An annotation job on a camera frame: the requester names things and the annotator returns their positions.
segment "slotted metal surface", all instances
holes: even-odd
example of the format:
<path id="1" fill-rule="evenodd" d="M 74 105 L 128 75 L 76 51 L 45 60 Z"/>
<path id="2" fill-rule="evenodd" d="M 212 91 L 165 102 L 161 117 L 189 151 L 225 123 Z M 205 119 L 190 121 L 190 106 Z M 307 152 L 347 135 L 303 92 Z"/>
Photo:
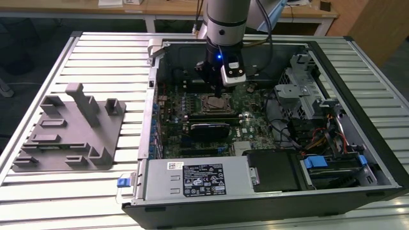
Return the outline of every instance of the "slotted metal surface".
<path id="1" fill-rule="evenodd" d="M 26 128 L 14 133 L 14 145 L 1 155 L 0 225 L 1 229 L 141 229 L 121 211 L 116 202 L 116 179 L 137 168 L 142 111 L 149 67 L 146 45 L 150 38 L 192 38 L 188 34 L 84 33 L 70 39 L 49 76 L 44 95 L 64 95 L 69 82 L 82 82 L 85 94 L 97 100 L 117 98 L 126 103 L 126 113 L 114 155 L 108 171 L 88 172 L 13 172 L 10 162 L 38 119 L 41 109 L 34 107 L 26 116 Z M 249 35 L 249 39 L 263 39 Z M 370 66 L 353 43 L 339 37 L 275 36 L 274 40 L 315 40 L 346 82 L 361 106 L 386 142 L 409 170 L 409 110 L 401 95 L 378 70 Z M 326 82 L 323 87 L 333 96 Z M 122 195 L 129 196 L 132 189 Z M 325 218 L 297 218 L 278 221 L 204 226 L 190 229 L 407 229 L 409 197 L 377 202 Z"/>

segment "circuit board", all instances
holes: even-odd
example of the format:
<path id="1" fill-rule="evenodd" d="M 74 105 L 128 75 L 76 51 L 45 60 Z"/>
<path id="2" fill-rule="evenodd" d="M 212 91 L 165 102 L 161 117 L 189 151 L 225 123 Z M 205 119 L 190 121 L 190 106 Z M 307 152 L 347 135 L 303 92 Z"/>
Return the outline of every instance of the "circuit board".
<path id="1" fill-rule="evenodd" d="M 234 142 L 247 141 L 250 149 L 273 149 L 274 138 L 262 112 L 263 91 L 245 83 L 224 93 L 188 93 L 184 87 L 162 90 L 158 97 L 164 158 L 235 156 Z M 192 140 L 188 130 L 196 124 L 228 124 L 226 138 Z M 189 150 L 213 150 L 216 154 L 184 154 Z"/>

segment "power supply label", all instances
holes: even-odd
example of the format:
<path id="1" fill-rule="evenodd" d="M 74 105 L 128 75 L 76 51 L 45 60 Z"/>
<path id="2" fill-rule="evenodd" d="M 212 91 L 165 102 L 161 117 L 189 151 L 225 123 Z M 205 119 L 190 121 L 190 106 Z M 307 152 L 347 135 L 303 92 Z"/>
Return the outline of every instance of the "power supply label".
<path id="1" fill-rule="evenodd" d="M 184 166 L 185 197 L 225 195 L 222 164 Z"/>

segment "motherboard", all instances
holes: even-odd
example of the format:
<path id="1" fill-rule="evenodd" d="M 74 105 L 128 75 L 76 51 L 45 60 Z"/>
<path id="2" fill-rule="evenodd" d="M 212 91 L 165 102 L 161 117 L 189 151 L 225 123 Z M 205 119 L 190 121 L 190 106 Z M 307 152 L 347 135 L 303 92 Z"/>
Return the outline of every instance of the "motherboard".
<path id="1" fill-rule="evenodd" d="M 160 87 L 162 158 L 238 156 L 247 149 L 274 148 L 266 90 L 249 82 L 217 98 L 190 87 L 186 82 Z"/>

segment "blue latch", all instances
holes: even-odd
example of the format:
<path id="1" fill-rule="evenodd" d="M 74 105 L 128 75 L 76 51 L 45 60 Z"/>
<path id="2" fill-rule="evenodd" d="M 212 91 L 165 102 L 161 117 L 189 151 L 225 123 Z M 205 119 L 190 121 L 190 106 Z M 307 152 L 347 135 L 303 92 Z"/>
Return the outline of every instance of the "blue latch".
<path id="1" fill-rule="evenodd" d="M 326 167 L 327 166 L 326 160 L 322 156 L 307 157 L 303 160 L 303 164 L 305 164 L 305 167 L 307 169 L 314 168 L 314 167 Z"/>
<path id="2" fill-rule="evenodd" d="M 118 178 L 116 187 L 118 188 L 128 188 L 130 187 L 130 178 Z"/>
<path id="3" fill-rule="evenodd" d="M 359 155 L 358 158 L 359 158 L 361 165 L 366 165 L 367 164 L 367 160 L 366 160 L 365 156 Z"/>

